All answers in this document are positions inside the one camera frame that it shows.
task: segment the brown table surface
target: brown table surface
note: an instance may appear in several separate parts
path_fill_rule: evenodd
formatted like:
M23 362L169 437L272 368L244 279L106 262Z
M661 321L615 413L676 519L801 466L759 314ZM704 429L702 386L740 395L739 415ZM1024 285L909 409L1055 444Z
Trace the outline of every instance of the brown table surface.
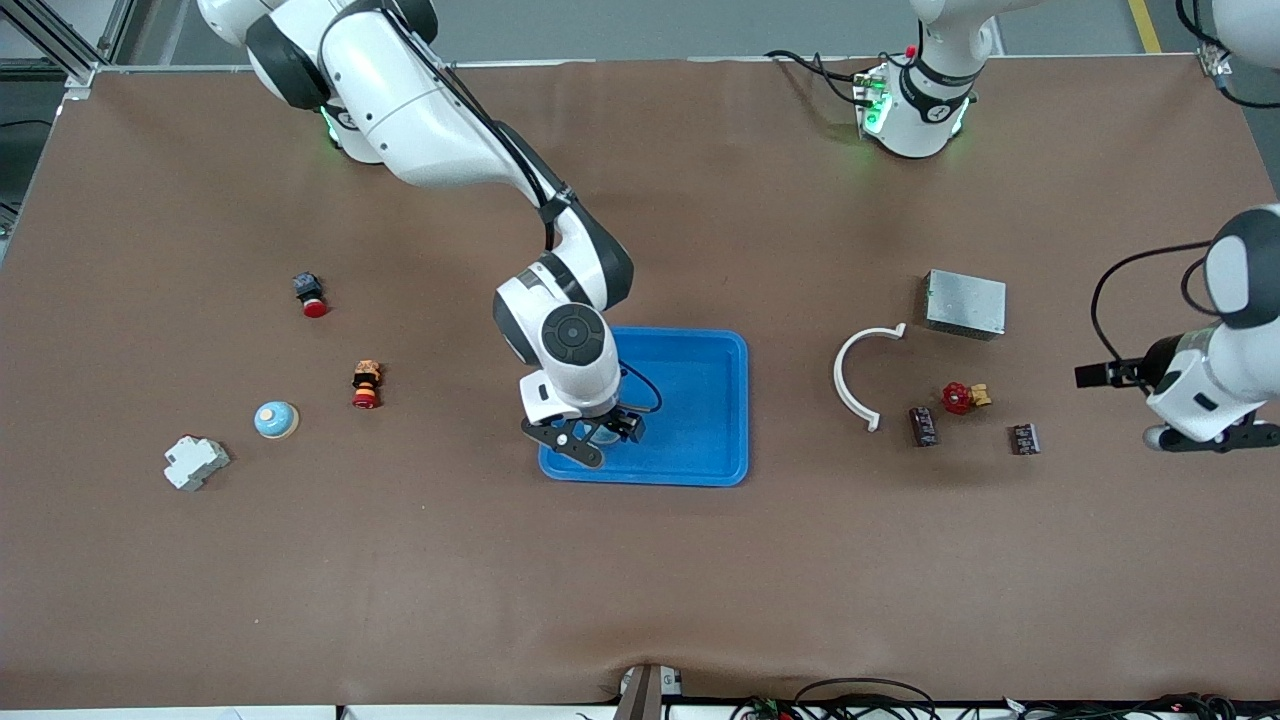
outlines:
M750 475L540 474L489 318L541 243L515 190L356 165L251 74L104 74L0 275L0 703L575 702L640 661L690 693L1280 694L1280 456L1149 452L1135 392L1071 375L1103 359L1103 269L1274 200L1194 59L993 61L924 161L859 142L795 67L466 76L634 254L612 323L746 338ZM1124 352L1203 324L1192 259L1115 278ZM922 328L931 268L1007 282L1009 334ZM849 360L886 415L869 434L831 360L899 322ZM364 357L387 366L376 411L349 405ZM995 405L913 448L906 409L950 380ZM251 421L273 398L302 415L283 442ZM1038 457L1007 451L1027 421ZM234 456L196 495L163 475L183 433Z

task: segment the white curved plastic part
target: white curved plastic part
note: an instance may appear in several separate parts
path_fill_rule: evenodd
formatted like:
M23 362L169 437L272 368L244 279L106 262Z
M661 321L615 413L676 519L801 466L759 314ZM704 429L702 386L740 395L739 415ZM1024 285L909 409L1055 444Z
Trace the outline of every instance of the white curved plastic part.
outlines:
M887 337L890 340L902 340L902 334L906 333L906 323L899 323L896 328L867 328L865 331L855 334L854 337L845 341L845 345L840 347L840 352L836 354L836 365L831 370L832 380L836 383L836 395L840 396L840 401L849 407L854 415L858 415L863 420L867 420L867 432L874 433L879 429L879 413L867 407L854 393L849 392L849 386L845 384L845 355L849 348L852 347L858 341L864 337Z

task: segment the blue tray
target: blue tray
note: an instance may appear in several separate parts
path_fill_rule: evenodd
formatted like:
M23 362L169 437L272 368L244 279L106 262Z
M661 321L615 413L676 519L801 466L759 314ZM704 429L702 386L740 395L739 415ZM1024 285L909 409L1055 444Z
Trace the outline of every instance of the blue tray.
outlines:
M662 391L639 443L603 446L590 470L547 447L538 465L549 478L586 483L731 487L748 470L746 342L730 331L613 328L618 357ZM639 379L622 379L622 401L653 405Z

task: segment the black cable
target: black cable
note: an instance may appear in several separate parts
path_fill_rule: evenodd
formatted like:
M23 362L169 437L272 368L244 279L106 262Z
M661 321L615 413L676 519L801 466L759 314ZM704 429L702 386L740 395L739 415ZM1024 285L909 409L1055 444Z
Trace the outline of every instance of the black cable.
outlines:
M1187 15L1187 0L1178 0L1176 3L1174 3L1174 8L1178 10L1178 20L1183 23L1183 27L1187 28L1188 32L1194 35L1197 40L1199 40L1201 42L1207 42L1210 45L1213 45L1215 47L1221 47L1222 50L1226 50L1226 46L1222 45L1221 40L1204 32L1203 26L1201 26L1198 0L1194 0L1193 5L1196 12L1196 22L1192 22L1192 18Z
M1183 23L1183 27L1187 28L1187 32L1194 35L1196 38L1199 40L1201 42L1212 45L1213 47L1217 47L1224 53L1220 60L1225 60L1231 55L1230 47L1222 45L1221 40L1204 31L1204 26L1201 22L1199 0L1192 0L1192 15L1187 14L1187 0L1178 0L1174 4L1174 8L1178 10L1178 20ZM1257 100L1244 100L1242 97L1236 97L1235 94L1231 92L1231 88L1226 86L1225 77L1221 76L1215 77L1213 82L1217 85L1217 91L1219 94L1222 95L1222 97L1226 97L1228 100L1235 102L1236 105L1240 105L1242 108L1253 108L1254 110L1280 109L1280 101L1262 102Z
M462 82L462 78L458 77L458 73L456 73L451 65L445 65L444 72L448 73L449 78L457 85L454 92L457 92L458 88L462 90L462 92L466 95L467 104L476 111L476 114L481 115L481 122L484 122L486 127L490 127L492 131L497 129L493 118L489 117L489 111L485 110L484 105L481 105L480 101L476 100L476 96L471 94L471 88L467 87L467 83ZM504 132L498 132L498 135L500 135L500 137L498 138L499 142L509 140L507 137L507 133ZM536 176L534 176L534 170L525 161L524 155L517 152L516 149L509 142L503 142L503 147L507 149L507 152L512 154L512 159L516 160L516 164L520 167L520 172L525 174L525 179L529 181L530 186L532 186L534 197L538 199L538 205L539 206L547 205L547 192L543 190L543 183L540 183ZM547 240L543 245L543 250L545 252L550 252L552 249L556 247L556 225L553 223L543 223L543 228L547 231Z
M410 36L408 31L401 26L401 19L399 17L396 15L396 13L393 13L385 5L379 8L379 12L381 12L383 17L387 19L387 24L389 24L392 29L396 31L396 35L399 36L399 38L404 42L404 45L408 46L408 49L413 53L413 55L416 55L417 59L421 60L424 65L426 65L428 70L430 70L430 73L435 77L435 79L440 81L440 83L445 88L448 88L454 97L458 99L460 104L466 102L467 109L471 110L471 113L476 117L477 120L480 120L480 124L483 124L485 129L488 129L490 135L493 135L493 137L499 143L502 143L502 147L507 151L508 155L511 155L512 161L516 163L517 168L520 168L521 174L525 176L525 179L529 182L530 188L534 191L534 197L538 200L539 209L545 206L547 192L543 191L543 183L538 181L538 176L534 174L532 168L529 167L529 160L526 160L524 154L516 149L511 138L508 138L504 132L498 129L498 126L494 123L488 110L485 110L484 105L481 105L480 101L476 100L475 95L471 94L471 88L467 87L465 82L462 82L462 78L460 78L457 73L453 72L452 68L445 67L445 73L448 74L448 77L445 77L445 74L442 74L440 70L435 67L435 63L433 63L430 58L428 58L426 54L422 53L422 50L417 46L417 44ZM543 224L545 225L547 229L545 250L549 252L552 247L554 247L556 245L556 231L552 223L543 223Z
M1181 283L1183 300L1187 301L1187 304L1192 306L1192 310L1196 310L1197 313L1204 315L1212 315L1215 318L1221 318L1222 315L1217 310L1211 310L1197 302L1196 299L1192 297L1190 288L1188 287L1190 284L1192 275L1196 274L1196 270L1198 268L1202 268L1203 265L1204 265L1204 258L1201 258L1199 260L1196 260L1194 263L1188 265L1187 272L1183 273L1183 283Z
M1102 341L1102 347L1107 348L1107 352L1111 354L1111 357L1114 360L1119 363L1120 360L1123 360L1123 357L1120 357L1120 352L1116 351L1116 347L1111 345L1111 341L1107 340L1107 334L1102 332L1102 323L1098 322L1098 300L1102 297L1102 288L1107 284L1107 281L1111 279L1111 275L1116 274L1116 272L1124 268L1125 265L1130 263L1137 263L1138 260L1146 260L1147 258L1155 258L1157 255L1169 255L1170 252L1185 252L1188 250L1199 250L1203 247L1208 247L1212 242L1213 241L1192 242L1188 245L1171 245L1167 247L1157 247L1155 250L1144 250L1142 252L1130 255L1124 260L1120 260L1115 265L1107 268L1107 272L1102 273L1102 277L1098 279L1098 284L1093 288L1093 300L1089 301L1089 319L1093 322L1093 332L1097 333L1098 340ZM1139 389L1142 389L1143 395L1148 393L1146 387L1143 386L1138 387Z
M649 378L644 377L644 373L641 373L640 370L636 370L635 368L631 366L630 363L627 363L626 360L622 360L621 357L618 359L618 365L621 365L622 369L626 370L627 373L630 373L630 374L635 375L636 378L639 378L640 382L643 382L644 384L649 386L649 389L653 392L653 397L654 397L653 407L635 407L632 405L622 405L621 402L620 402L620 405L622 405L623 407L626 407L627 410L631 410L634 413L644 413L644 414L657 413L658 410L662 410L662 392L658 389L658 386L653 384L653 380L650 380Z
M829 87L831 91L836 94L836 97L840 97L841 100L844 100L845 102L849 102L850 105L856 105L858 108L870 108L872 106L872 104L870 104L869 100L859 100L858 97L854 97L852 95L845 95L844 92L840 91L838 87L836 87L836 83L832 82L832 79L831 79L831 73L827 72L827 65L824 65L822 63L822 55L820 54L814 53L813 54L813 61L818 64L818 70L822 72L823 79L827 81L827 87Z
M32 124L41 124L41 126L45 126L46 128L54 127L54 123L51 123L49 120L41 120L38 118L33 118L33 119L29 119L29 120L14 120L12 123L0 123L0 128L12 128L12 127L18 127L18 126L32 126Z
M1242 99L1236 97L1235 94L1233 94L1231 90L1229 87L1226 87L1225 85L1220 86L1217 88L1217 91L1222 94L1222 97L1226 97L1228 100L1230 100L1231 102L1235 102L1236 105L1240 105L1242 108L1253 108L1254 110L1275 110L1275 109L1280 108L1280 101L1277 101L1277 102L1258 102L1256 100L1242 100Z
M831 72L823 73L823 70L818 69L817 65L810 64L809 60L805 60L804 58L801 58L800 55L796 55L795 53L792 53L790 50L771 50L771 51L765 53L764 56L765 58L786 58L786 59L794 61L795 64L800 65L801 68L809 70L813 74L817 74L817 76L829 74L832 77L832 79L838 79L840 82L854 82L854 76L852 74L845 76L845 74L831 73Z
M883 678L831 678L828 680L818 680L817 683L809 683L808 685L800 688L800 691L791 700L791 702L799 705L800 698L804 697L806 693L809 693L812 691L815 691L818 688L828 687L828 685L888 685L888 687L893 687L893 688L901 688L901 689L905 689L908 692L915 693L915 694L920 696L922 698L924 698L924 701L928 703L929 716L932 717L932 720L938 720L938 712L937 712L938 706L933 701L933 698L929 697L929 693L922 691L920 688L918 688L915 685L909 685L906 683L900 683L897 680L886 680Z

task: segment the white robotic arm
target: white robotic arm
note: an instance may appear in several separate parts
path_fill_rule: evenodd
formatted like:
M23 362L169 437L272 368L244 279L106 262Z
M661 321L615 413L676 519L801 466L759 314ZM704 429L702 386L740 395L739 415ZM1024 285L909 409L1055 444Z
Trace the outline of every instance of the white robotic arm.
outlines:
M1044 0L910 0L920 18L913 58L891 56L860 76L855 97L863 133L904 158L942 150L969 108L973 83L995 47L1000 13Z
M1160 340L1140 360L1076 368L1076 386L1153 388L1147 406L1167 423L1144 436L1155 450L1280 446L1280 427L1254 416L1280 397L1280 205L1233 218L1203 266L1219 323Z
M380 161L417 187L511 184L554 228L559 243L548 234L547 251L498 288L493 318L516 356L536 368L520 383L524 432L596 468L599 428L623 441L644 433L641 415L618 405L617 346L602 316L630 293L631 259L431 51L435 32L430 0L288 0L253 20L244 42L268 88L293 106L324 109L357 160Z

